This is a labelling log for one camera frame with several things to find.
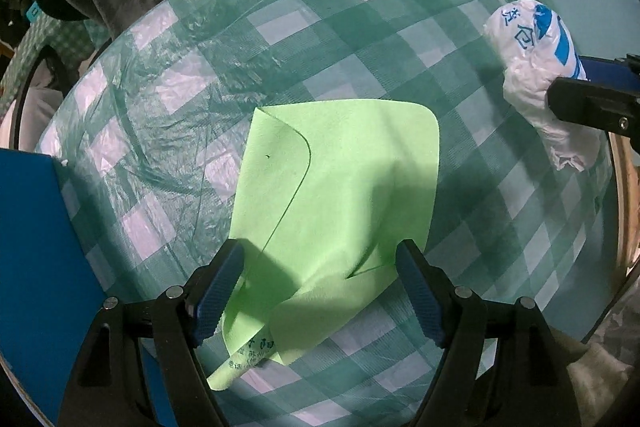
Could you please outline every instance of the chinese character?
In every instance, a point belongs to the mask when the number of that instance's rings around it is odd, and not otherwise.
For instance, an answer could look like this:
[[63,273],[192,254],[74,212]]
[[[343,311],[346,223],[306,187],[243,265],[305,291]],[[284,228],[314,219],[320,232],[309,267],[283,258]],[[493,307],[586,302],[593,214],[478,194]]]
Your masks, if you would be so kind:
[[502,16],[504,17],[504,25],[508,26],[511,21],[517,19],[520,16],[520,12],[517,8],[512,8],[507,11],[507,13],[502,12]]
[[533,43],[533,28],[527,28],[526,26],[520,26],[519,24],[518,28],[520,28],[520,31],[517,32],[513,36],[513,38],[516,39],[520,47],[523,50],[526,50],[527,48],[529,48],[529,44],[531,46],[534,46],[535,44]]

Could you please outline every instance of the white plastic bag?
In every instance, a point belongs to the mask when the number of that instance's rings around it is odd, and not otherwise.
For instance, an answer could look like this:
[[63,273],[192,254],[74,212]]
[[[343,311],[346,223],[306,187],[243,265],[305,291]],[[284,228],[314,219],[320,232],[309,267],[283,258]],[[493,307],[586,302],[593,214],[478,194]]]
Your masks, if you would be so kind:
[[559,121],[546,103],[546,90],[556,77],[587,81],[560,16],[538,1],[519,0],[497,9],[484,34],[505,65],[504,99],[536,128],[556,169],[591,167],[600,131]]

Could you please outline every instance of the silver rivet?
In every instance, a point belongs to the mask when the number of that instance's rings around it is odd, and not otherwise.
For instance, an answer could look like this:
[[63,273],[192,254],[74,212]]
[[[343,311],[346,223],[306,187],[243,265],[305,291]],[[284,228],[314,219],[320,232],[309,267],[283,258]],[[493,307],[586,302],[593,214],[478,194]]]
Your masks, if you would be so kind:
[[175,299],[180,295],[182,295],[182,286],[171,286],[171,288],[166,291],[166,296],[170,299]]
[[456,295],[461,299],[468,299],[474,293],[466,286],[456,286]]
[[536,307],[536,302],[531,297],[520,297],[520,304],[527,310],[532,310]]
[[105,310],[113,310],[118,305],[117,297],[107,297],[102,303],[102,307]]

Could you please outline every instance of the checkered tablecloth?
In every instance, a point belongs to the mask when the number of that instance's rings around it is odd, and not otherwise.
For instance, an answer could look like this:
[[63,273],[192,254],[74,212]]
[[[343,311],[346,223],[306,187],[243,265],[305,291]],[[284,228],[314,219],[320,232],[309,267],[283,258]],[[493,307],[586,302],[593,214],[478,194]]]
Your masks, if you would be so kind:
[[[504,101],[501,65],[480,36],[504,2],[157,6],[76,86],[41,142],[61,161],[62,194],[103,288],[155,298],[212,259],[255,107],[388,98],[424,104],[440,124],[427,258],[485,298],[544,307],[599,211],[609,149],[603,134],[590,170],[551,168]],[[265,363],[217,396],[232,425],[393,427],[414,414],[440,356],[397,281],[311,353]],[[491,356],[488,347],[483,364]],[[220,334],[199,357],[207,374],[226,359]]]
[[77,70],[80,62],[88,58],[95,49],[82,22],[59,21],[41,13],[25,33],[0,81],[4,88],[0,97],[0,121],[27,79],[40,51],[47,44],[56,51],[70,71]]

